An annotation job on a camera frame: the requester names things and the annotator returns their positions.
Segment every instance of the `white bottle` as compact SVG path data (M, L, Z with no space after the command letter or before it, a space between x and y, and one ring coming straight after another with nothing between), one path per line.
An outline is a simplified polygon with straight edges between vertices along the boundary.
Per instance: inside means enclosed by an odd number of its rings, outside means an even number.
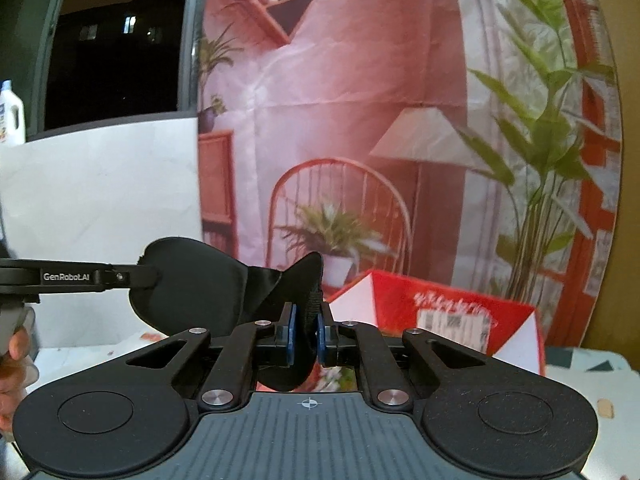
M0 92L0 146L18 146L25 142L24 104L11 91L11 81L4 81Z

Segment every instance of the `hand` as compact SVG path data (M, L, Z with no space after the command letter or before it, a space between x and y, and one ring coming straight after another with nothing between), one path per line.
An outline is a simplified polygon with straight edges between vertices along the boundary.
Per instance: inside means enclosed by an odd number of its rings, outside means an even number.
M23 328L9 341L9 352L0 363L0 430L11 431L14 413L25 396L23 359L29 354L29 335Z

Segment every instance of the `crosshair marking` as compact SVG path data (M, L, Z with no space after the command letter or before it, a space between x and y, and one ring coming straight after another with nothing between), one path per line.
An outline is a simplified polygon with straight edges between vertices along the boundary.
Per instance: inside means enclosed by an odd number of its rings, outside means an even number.
M306 409L310 410L311 408L316 407L318 404L322 404L322 402L318 402L317 400L313 400L311 397L309 397L308 399L299 402L299 404L302 404Z

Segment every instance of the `round black pad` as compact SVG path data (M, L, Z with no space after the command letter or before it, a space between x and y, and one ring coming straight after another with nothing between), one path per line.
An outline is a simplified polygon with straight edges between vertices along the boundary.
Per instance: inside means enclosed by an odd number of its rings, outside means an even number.
M591 405L553 381L443 386L422 425L437 450L477 474L498 478L559 476L584 463L597 434Z
M127 397L112 392L88 392L72 397L58 411L60 422L78 433L100 434L117 430L133 415Z
M122 423L127 403L130 417ZM88 409L84 414L78 412L83 406ZM161 385L93 391L84 384L49 384L28 395L14 418L24 461L63 478L107 478L139 470L170 452L187 428L184 401Z
M520 435L544 430L554 418L554 412L544 400L523 392L486 396L478 404L478 415L494 430Z

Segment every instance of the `potted plant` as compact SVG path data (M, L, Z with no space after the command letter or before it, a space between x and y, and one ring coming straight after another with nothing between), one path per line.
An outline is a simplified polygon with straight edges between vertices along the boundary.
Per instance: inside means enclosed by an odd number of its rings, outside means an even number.
M356 215L331 203L299 205L296 217L298 225L278 229L284 231L283 238L290 241L289 249L302 247L322 254L322 281L328 286L343 286L351 268L359 268L363 257L394 255L391 248L382 243L380 233L363 225Z
M233 46L234 38L225 39L230 27L228 25L215 40L200 39L200 103L203 109L198 114L198 132L201 134L213 130L216 117L226 112L222 97L217 94L211 98L209 107L204 108L204 89L215 68L220 64L233 66L230 54L242 51L242 48Z

